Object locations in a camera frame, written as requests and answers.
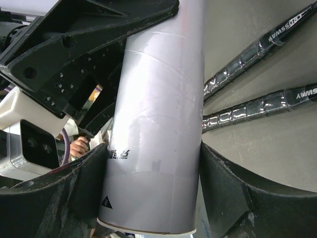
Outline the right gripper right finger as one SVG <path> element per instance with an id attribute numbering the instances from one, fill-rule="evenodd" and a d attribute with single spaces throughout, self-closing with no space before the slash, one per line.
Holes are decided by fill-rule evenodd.
<path id="1" fill-rule="evenodd" d="M 213 238 L 315 238 L 317 194 L 286 186 L 201 144 L 200 179 Z"/>

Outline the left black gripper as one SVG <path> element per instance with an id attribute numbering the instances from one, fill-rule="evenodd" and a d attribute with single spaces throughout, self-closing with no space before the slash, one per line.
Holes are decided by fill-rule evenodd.
<path id="1" fill-rule="evenodd" d="M 60 0 L 16 35 L 0 72 L 94 137 L 114 116 L 124 45 L 112 43 L 175 16 L 178 7 L 177 0 Z"/>

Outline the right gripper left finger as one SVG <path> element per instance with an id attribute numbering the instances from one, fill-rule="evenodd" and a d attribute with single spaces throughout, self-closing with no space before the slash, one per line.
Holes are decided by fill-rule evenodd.
<path id="1" fill-rule="evenodd" d="M 96 226 L 107 146 L 0 190 L 2 238 L 88 238 Z"/>

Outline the white shuttlecock tube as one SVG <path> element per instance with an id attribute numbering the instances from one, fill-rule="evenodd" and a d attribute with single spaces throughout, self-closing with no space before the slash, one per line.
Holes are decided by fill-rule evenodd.
<path id="1" fill-rule="evenodd" d="M 135 234 L 196 231 L 206 2 L 127 39 L 98 223 Z"/>

